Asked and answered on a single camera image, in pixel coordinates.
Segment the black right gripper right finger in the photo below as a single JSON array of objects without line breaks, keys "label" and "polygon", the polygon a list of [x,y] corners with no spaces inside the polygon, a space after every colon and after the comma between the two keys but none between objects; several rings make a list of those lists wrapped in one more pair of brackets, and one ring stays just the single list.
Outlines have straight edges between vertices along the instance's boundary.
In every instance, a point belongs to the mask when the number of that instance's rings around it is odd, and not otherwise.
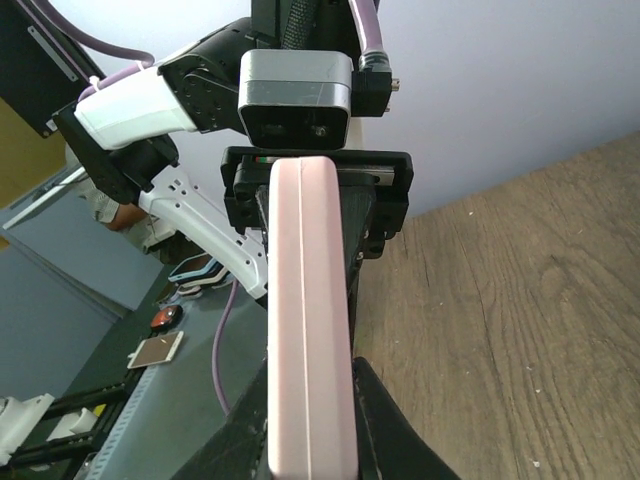
[{"label": "black right gripper right finger", "polygon": [[460,476],[418,435],[369,362],[352,362],[360,479]]}]

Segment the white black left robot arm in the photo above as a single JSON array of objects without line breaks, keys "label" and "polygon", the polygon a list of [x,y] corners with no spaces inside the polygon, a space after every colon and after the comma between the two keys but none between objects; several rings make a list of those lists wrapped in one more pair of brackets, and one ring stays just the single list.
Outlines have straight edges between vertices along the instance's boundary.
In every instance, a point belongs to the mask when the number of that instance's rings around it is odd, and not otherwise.
[{"label": "white black left robot arm", "polygon": [[248,17],[69,104],[54,120],[96,187],[137,204],[267,301],[269,176],[279,158],[328,157],[342,203],[347,291],[400,231],[406,152],[348,149],[397,90],[374,1],[255,1]]}]

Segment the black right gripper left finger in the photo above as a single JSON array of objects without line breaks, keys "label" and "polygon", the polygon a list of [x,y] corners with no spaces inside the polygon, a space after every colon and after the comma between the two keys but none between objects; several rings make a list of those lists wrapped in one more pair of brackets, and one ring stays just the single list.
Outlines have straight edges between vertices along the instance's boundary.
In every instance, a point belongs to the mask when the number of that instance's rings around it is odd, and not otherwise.
[{"label": "black right gripper left finger", "polygon": [[267,361],[264,360],[224,425],[172,480],[269,479]]}]

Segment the plain pink phone case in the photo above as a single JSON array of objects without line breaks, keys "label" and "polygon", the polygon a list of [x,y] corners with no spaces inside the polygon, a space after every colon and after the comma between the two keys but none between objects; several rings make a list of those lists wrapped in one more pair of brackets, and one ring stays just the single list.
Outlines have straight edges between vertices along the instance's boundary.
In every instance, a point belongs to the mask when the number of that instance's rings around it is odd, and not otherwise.
[{"label": "plain pink phone case", "polygon": [[337,171],[280,159],[269,184],[267,461],[275,479],[359,473]]}]

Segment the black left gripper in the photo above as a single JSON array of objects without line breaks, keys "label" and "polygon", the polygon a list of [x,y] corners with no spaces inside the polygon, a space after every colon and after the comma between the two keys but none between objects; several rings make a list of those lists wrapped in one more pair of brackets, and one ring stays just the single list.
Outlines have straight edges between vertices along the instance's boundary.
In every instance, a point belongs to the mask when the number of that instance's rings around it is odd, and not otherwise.
[{"label": "black left gripper", "polygon": [[269,179],[278,159],[326,156],[338,174],[349,324],[355,324],[360,260],[382,255],[402,229],[414,172],[406,152],[364,150],[267,150],[234,146],[221,163],[224,203],[237,232],[260,229],[269,247]]}]

